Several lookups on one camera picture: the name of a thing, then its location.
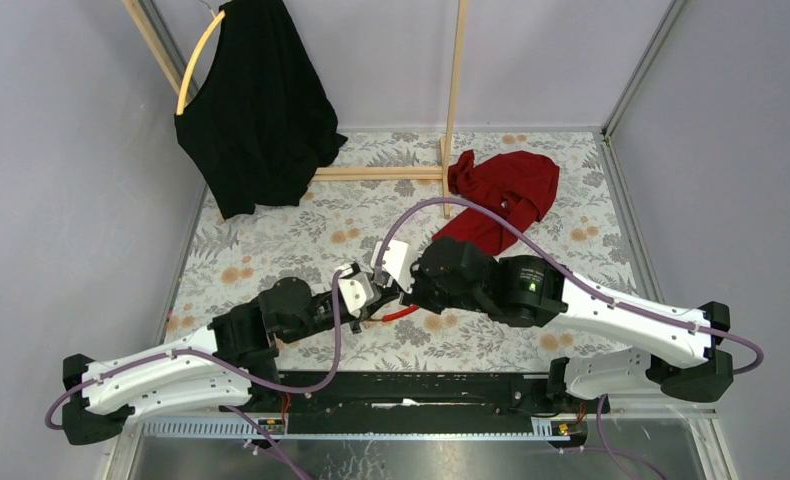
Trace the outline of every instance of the black garment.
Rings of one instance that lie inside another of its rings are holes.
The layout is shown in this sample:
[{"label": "black garment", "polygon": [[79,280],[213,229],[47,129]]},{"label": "black garment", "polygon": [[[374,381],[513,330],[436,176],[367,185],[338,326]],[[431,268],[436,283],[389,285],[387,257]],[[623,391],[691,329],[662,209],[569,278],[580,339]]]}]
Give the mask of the black garment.
[{"label": "black garment", "polygon": [[282,0],[221,6],[215,60],[175,116],[224,218],[260,205],[298,205],[318,167],[346,138]]}]

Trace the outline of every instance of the gray floor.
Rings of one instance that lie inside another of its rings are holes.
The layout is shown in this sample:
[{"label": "gray floor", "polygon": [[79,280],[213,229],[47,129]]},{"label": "gray floor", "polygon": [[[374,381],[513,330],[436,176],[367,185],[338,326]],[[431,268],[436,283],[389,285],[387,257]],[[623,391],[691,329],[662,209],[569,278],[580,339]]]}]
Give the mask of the gray floor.
[{"label": "gray floor", "polygon": [[[605,423],[616,448],[644,456],[668,478],[704,478],[691,433],[680,420]],[[588,446],[601,443],[593,432]],[[286,466],[254,457],[238,440],[143,439],[135,479],[293,479]],[[534,478],[624,479],[605,453],[559,455],[542,442],[512,441],[286,441],[284,451],[317,479],[438,480]],[[632,465],[639,478],[656,475]]]}]

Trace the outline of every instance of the gray wall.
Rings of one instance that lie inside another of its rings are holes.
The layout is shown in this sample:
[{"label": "gray wall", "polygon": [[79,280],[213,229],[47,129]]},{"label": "gray wall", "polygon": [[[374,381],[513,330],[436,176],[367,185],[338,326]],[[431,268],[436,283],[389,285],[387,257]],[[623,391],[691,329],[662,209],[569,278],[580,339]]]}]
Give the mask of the gray wall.
[{"label": "gray wall", "polygon": [[[154,0],[189,58],[212,17]],[[223,0],[207,0],[216,9]],[[457,0],[285,0],[343,128],[445,125]],[[669,0],[472,0],[462,127],[601,125]],[[202,80],[215,50],[198,61]]]},{"label": "gray wall", "polygon": [[692,2],[614,141],[667,300],[767,353],[719,406],[740,477],[790,478],[790,0]]},{"label": "gray wall", "polygon": [[0,2],[0,478],[93,478],[62,358],[150,345],[202,181],[120,1]]}]

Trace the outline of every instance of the perforated metal strip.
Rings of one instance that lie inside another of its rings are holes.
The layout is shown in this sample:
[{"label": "perforated metal strip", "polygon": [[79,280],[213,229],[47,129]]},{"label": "perforated metal strip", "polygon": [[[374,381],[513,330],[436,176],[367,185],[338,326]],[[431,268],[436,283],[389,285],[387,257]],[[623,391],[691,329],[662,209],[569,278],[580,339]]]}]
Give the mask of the perforated metal strip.
[{"label": "perforated metal strip", "polygon": [[[514,440],[514,441],[567,441],[568,437],[552,436],[551,421],[531,419],[532,433],[469,433],[469,434],[289,434],[275,433],[274,438],[294,440]],[[149,437],[165,438],[259,438],[256,430],[237,417],[157,417],[145,421],[142,432]]]}]

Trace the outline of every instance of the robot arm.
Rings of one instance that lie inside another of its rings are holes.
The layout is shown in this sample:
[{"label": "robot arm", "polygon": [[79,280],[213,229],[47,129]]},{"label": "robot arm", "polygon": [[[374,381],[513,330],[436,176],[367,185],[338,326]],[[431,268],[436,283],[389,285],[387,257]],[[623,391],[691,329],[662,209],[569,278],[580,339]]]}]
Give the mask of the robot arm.
[{"label": "robot arm", "polygon": [[[381,284],[356,264],[341,267],[337,305],[331,292],[313,295],[302,280],[284,278],[175,342],[111,361],[68,357],[63,362],[66,389],[94,380],[63,408],[69,441],[94,443],[115,436],[126,423],[161,413],[249,403],[265,389],[229,366],[280,383],[274,363],[277,339],[291,343],[333,328],[335,309],[341,322],[359,333],[361,321],[398,298],[403,305],[435,313],[446,308],[483,312],[518,328],[551,323],[632,345],[596,358],[554,360],[544,388],[552,405],[657,389],[675,398],[709,402],[733,380],[730,356],[716,348],[710,335],[612,308],[539,257],[495,260],[474,244],[443,238],[420,257],[408,244],[391,242],[383,259],[388,275]],[[721,304],[679,309],[580,279],[625,303],[699,326],[729,328],[728,310]],[[137,365],[122,371],[133,362]]]}]

